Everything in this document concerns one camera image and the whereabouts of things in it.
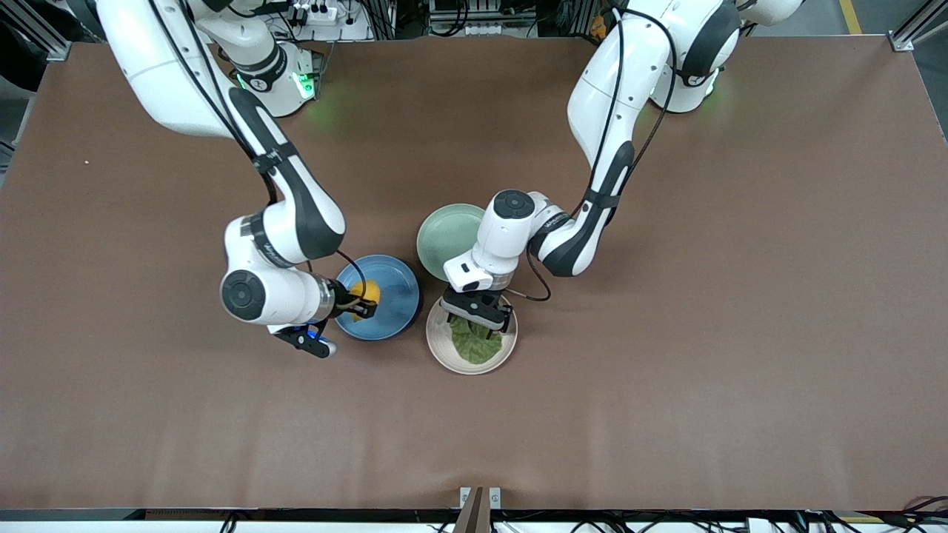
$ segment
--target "metal frame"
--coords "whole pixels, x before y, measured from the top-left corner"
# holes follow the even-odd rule
[[[927,0],[898,29],[888,32],[889,43],[896,52],[908,52],[915,49],[915,43],[935,35],[948,28],[948,22],[925,30],[938,16],[948,9],[948,0]]]
[[[71,43],[24,0],[0,0],[3,11],[34,45],[46,51],[47,61],[65,61]]]

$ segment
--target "table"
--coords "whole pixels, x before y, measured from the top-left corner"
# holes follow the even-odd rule
[[[578,200],[566,101],[592,52],[340,45],[282,124],[344,250],[419,267],[440,206]],[[750,39],[667,118],[589,270],[519,304],[497,372],[449,373],[421,322],[333,326],[317,360],[218,302],[223,229],[265,202],[237,146],[153,123],[109,49],[76,44],[0,191],[0,505],[440,507],[485,485],[520,508],[901,508],[948,479],[945,168],[883,37]],[[443,285],[421,282],[424,319]]]

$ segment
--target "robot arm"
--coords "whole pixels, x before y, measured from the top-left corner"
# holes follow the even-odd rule
[[[662,82],[667,96],[672,78],[676,83],[692,76],[706,80],[737,41],[740,20],[730,0],[630,0],[629,9],[647,17],[622,12],[583,70],[567,107],[573,135],[592,167],[576,218],[541,193],[498,193],[474,248],[445,263],[451,287],[442,306],[448,312],[502,330],[509,312],[499,305],[500,293],[525,249],[555,276],[582,273],[629,179],[632,130],[649,96],[655,98]],[[707,91],[701,92],[703,99]]]
[[[234,138],[283,200],[232,221],[225,232],[225,309],[238,320],[269,326],[299,348],[328,357],[335,345],[308,331],[343,312],[371,317],[338,282],[295,264],[336,252],[345,220],[264,105],[233,86],[210,59],[183,0],[100,0],[109,44],[138,99],[162,125],[180,133]],[[191,0],[192,12],[208,9]]]

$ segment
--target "floor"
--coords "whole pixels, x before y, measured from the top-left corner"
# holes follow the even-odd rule
[[[904,22],[923,0],[900,0],[885,2],[880,0],[805,0],[805,3],[788,20],[772,27],[758,28],[755,37],[768,36],[814,36],[846,35],[858,33],[885,33],[897,28]],[[941,22],[948,20],[948,11],[942,14]],[[916,44],[915,59],[919,71],[928,88],[928,96],[939,121],[948,121],[948,30]],[[9,132],[16,132],[17,111],[25,104],[12,102],[17,92],[5,87],[0,79],[0,186],[3,185],[7,164],[10,159],[9,147],[13,143]]]

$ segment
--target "black cable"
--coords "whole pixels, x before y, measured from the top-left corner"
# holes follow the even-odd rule
[[[935,498],[929,498],[920,504],[912,505],[911,507],[905,508],[902,510],[902,513],[912,513],[915,511],[920,511],[931,504],[937,504],[938,502],[948,501],[948,496],[937,496]]]
[[[241,515],[244,515],[247,520],[250,519],[250,515],[246,514],[246,511],[230,511],[224,519],[224,523],[221,524],[221,533],[233,533],[234,529],[237,528],[237,521],[240,520]]]
[[[439,33],[435,30],[431,30],[430,31],[431,35],[437,35],[438,37],[452,37],[454,35],[457,35],[462,29],[465,28],[465,24],[467,24],[467,16],[470,13],[470,6],[467,4],[467,0],[455,0],[455,2],[457,2],[458,4],[458,14],[454,20],[454,24],[451,25],[451,28],[444,33]],[[464,13],[465,13],[464,20],[461,20],[462,9],[464,9]]]
[[[283,16],[283,12],[278,10],[277,14],[280,15],[280,19],[283,20],[283,25],[286,26],[286,35],[290,38],[290,41],[293,44],[299,44],[300,40],[297,39],[296,32],[293,30],[293,27],[290,26],[289,21],[286,20],[285,16]]]
[[[573,528],[573,530],[570,531],[570,533],[576,533],[576,531],[578,531],[579,528],[582,527],[582,526],[585,525],[585,524],[589,524],[589,525],[591,525],[592,527],[595,527],[595,528],[599,531],[599,533],[606,533],[606,531],[604,531],[602,527],[599,527],[598,524],[596,524],[595,522],[590,522],[590,521],[588,521],[588,520],[584,520],[584,521],[580,522],[579,524],[577,524],[577,525]]]
[[[530,37],[530,32],[533,31],[533,28],[537,28],[537,37],[539,37],[539,27],[537,26],[537,24],[539,24],[539,23],[541,23],[541,22],[543,22],[543,21],[549,19],[549,18],[552,17],[552,16],[553,16],[553,15],[546,15],[545,17],[543,17],[543,18],[541,18],[541,19],[535,18],[535,19],[534,19],[534,23],[531,24],[530,27],[527,29],[526,37]]]
[[[228,6],[228,9],[230,9],[230,12],[231,12],[231,13],[233,13],[233,14],[239,16],[239,17],[242,18],[242,19],[252,19],[252,18],[256,18],[256,16],[257,16],[256,13],[250,13],[250,14],[241,13],[241,12],[238,11],[237,9],[234,9],[233,6]]]
[[[359,279],[362,280],[362,295],[359,296],[358,298],[360,300],[365,299],[365,291],[369,288],[369,286],[367,285],[365,281],[365,274],[362,272],[362,268],[359,268],[359,265],[357,265],[356,262],[353,261],[353,258],[346,255],[341,249],[336,250],[336,253],[339,255],[339,257],[341,257],[342,259],[345,259],[350,265],[353,266],[353,268],[355,268],[355,272],[358,273]]]
[[[632,171],[634,171],[636,167],[638,167],[639,161],[642,160],[642,156],[644,156],[646,154],[646,150],[648,150],[648,145],[651,144],[652,139],[655,138],[655,134],[658,133],[658,128],[662,125],[662,120],[665,119],[665,114],[668,112],[668,106],[671,104],[671,95],[675,91],[675,76],[679,75],[678,51],[675,49],[675,38],[671,36],[671,32],[668,31],[668,28],[666,28],[665,25],[659,22],[659,20],[655,17],[646,13],[642,13],[641,11],[625,8],[622,8],[621,11],[623,13],[640,16],[646,20],[651,21],[652,24],[657,26],[665,34],[665,37],[668,39],[668,47],[671,50],[671,80],[668,81],[668,94],[665,95],[665,103],[662,104],[662,110],[659,111],[658,118],[655,119],[655,124],[652,125],[651,132],[648,133],[646,141],[642,143],[642,148],[639,149],[639,155],[635,157],[635,159],[632,161],[632,166],[630,166],[627,170],[626,181],[622,184],[622,187],[619,188],[619,194],[622,194],[622,190],[625,188],[626,183],[629,182],[628,176],[632,174]]]
[[[377,24],[377,23],[380,23],[381,27],[385,28],[388,24],[387,22],[385,22],[385,19],[382,19],[377,14],[375,14],[369,8],[369,6],[366,5],[364,0],[358,0],[358,3],[360,6],[362,6],[361,10],[365,13],[365,19],[369,21],[370,25],[372,25],[372,34],[373,34],[373,37],[376,39],[376,41],[381,41],[381,39],[379,39],[379,36],[382,33],[385,33],[385,35],[388,36],[388,32],[387,31],[383,32],[381,29],[379,29],[379,24]]]
[[[511,290],[509,288],[506,289],[506,291],[509,292],[510,294],[513,294],[514,296],[520,296],[521,298],[525,298],[531,302],[546,302],[550,300],[550,298],[553,297],[553,291],[550,289],[550,285],[546,283],[546,280],[543,279],[543,275],[539,273],[539,269],[537,269],[537,265],[534,264],[533,254],[530,253],[529,243],[527,244],[527,264],[530,265],[530,269],[534,271],[534,275],[537,276],[537,279],[539,280],[539,282],[543,284],[543,288],[546,289],[546,296],[538,298],[536,296],[530,296],[522,292],[518,292],[516,290]]]
[[[149,0],[149,3],[152,4],[153,9],[157,9],[157,7],[155,6],[154,0]],[[177,4],[178,4],[178,7],[181,9],[182,13],[188,12],[187,7],[184,3],[184,0],[178,0]],[[244,148],[244,153],[247,155],[247,157],[249,157],[252,160],[253,158],[256,157],[256,154],[254,154],[253,150],[250,148],[250,143],[247,142],[246,138],[244,137],[244,134],[241,133],[240,129],[238,129],[237,126],[235,125],[237,121],[234,119],[233,114],[230,113],[230,107],[227,104],[227,100],[224,98],[224,92],[221,90],[221,85],[217,82],[217,77],[214,76],[214,67],[211,66],[211,60],[208,57],[207,49],[204,47],[204,44],[201,42],[201,38],[197,35],[197,30],[194,29],[194,24],[192,24],[191,21],[188,21],[188,30],[191,32],[191,37],[193,38],[195,46],[197,48],[196,51],[199,54],[201,54],[201,59],[204,60],[204,66],[208,70],[208,76],[210,76],[210,82],[214,87],[214,91],[217,93],[217,98],[219,102],[221,102],[221,106],[224,107],[224,112],[228,116],[228,120],[225,121],[225,125],[228,127],[230,133],[233,135],[237,143],[240,144],[242,148]],[[177,53],[180,56],[180,51],[177,49],[177,46],[174,47],[174,50],[175,50],[175,53]],[[191,80],[194,81],[194,84],[200,86],[200,83],[198,83],[197,81],[197,75],[191,72],[191,69],[188,68],[188,64],[185,63],[183,59],[184,58],[181,58],[182,64],[188,70],[189,74],[191,74]],[[216,107],[212,100],[208,99],[208,102],[210,103],[211,107]],[[273,184],[273,179],[267,173],[260,173],[260,177],[263,179],[264,184],[266,185],[266,193],[268,196],[267,205],[271,206],[277,203],[277,190]]]
[[[579,37],[580,39],[586,41],[590,45],[599,46],[602,45],[602,42],[590,35],[589,33],[567,33],[563,37]]]
[[[185,6],[183,0],[178,0],[177,4],[178,4],[178,8],[181,9],[182,14],[186,14],[188,12],[187,7]],[[181,66],[185,69],[185,72],[188,73],[188,77],[191,78],[191,82],[194,83],[194,86],[197,87],[198,91],[201,93],[204,99],[208,102],[208,105],[210,105],[210,108],[214,111],[214,114],[217,115],[217,118],[220,119],[220,121],[224,123],[224,126],[228,129],[228,131],[230,132],[234,140],[237,141],[237,144],[244,151],[244,154],[246,154],[246,156],[249,157],[250,159],[253,159],[256,156],[256,154],[253,153],[253,150],[250,148],[250,144],[247,142],[244,135],[234,125],[236,124],[236,121],[234,120],[233,115],[230,113],[230,108],[227,105],[227,101],[224,99],[224,93],[221,91],[221,87],[217,83],[217,78],[214,76],[214,70],[213,70],[213,66],[211,66],[210,58],[208,57],[206,48],[204,47],[204,43],[201,41],[201,38],[198,37],[197,35],[197,30],[194,29],[194,24],[192,24],[190,20],[187,21],[188,30],[191,32],[191,38],[194,40],[195,51],[201,54],[201,59],[204,60],[204,66],[207,68],[208,76],[210,76],[211,84],[214,87],[214,91],[217,93],[218,101],[221,102],[221,106],[224,107],[224,111],[227,114],[226,118],[224,117],[224,114],[221,113],[221,110],[217,107],[217,104],[214,103],[214,100],[210,97],[208,92],[205,90],[204,85],[202,85],[197,80],[197,73],[191,71],[191,68],[188,66],[188,62],[185,61],[184,56],[181,53],[181,50],[175,44],[174,39],[171,36],[171,32],[168,30],[168,26],[165,24],[164,19],[161,18],[161,14],[158,11],[158,7],[155,5],[155,1],[149,0],[149,5],[152,8],[152,13],[155,14],[155,18],[158,20],[158,23],[161,25],[161,29],[164,32],[165,37],[168,39],[169,44],[174,49],[174,54],[175,56],[177,56],[177,60],[181,63]],[[224,52],[222,48],[219,50],[219,52],[226,54],[226,52]],[[273,205],[277,203],[277,190],[273,184],[273,179],[270,178],[270,176],[267,174],[260,174],[260,177],[263,179],[264,185],[266,186],[266,194],[268,197],[267,205]]]
[[[590,188],[593,185],[595,180],[595,171],[599,166],[599,159],[602,157],[602,148],[606,144],[606,135],[609,133],[609,126],[612,123],[612,112],[615,111],[615,103],[619,100],[619,87],[622,86],[622,69],[626,61],[626,32],[622,28],[622,17],[619,17],[619,20],[616,21],[616,25],[619,28],[619,69],[615,73],[615,87],[612,89],[612,101],[609,102],[609,113],[606,115],[606,125],[602,128],[602,137],[599,138],[599,148],[596,150],[595,159],[592,161],[592,170],[590,171],[590,181],[586,185],[586,188]],[[576,204],[573,212],[570,213],[570,218],[576,216],[579,212],[579,208],[583,206],[583,202],[586,200],[579,200],[579,203]]]
[[[835,521],[839,524],[842,524],[843,527],[848,529],[851,533],[862,533],[859,529],[856,529],[852,525],[849,525],[849,523],[846,522],[845,520],[839,518],[839,516],[837,516],[836,513],[832,511],[823,511],[823,514],[827,516],[830,520]]]

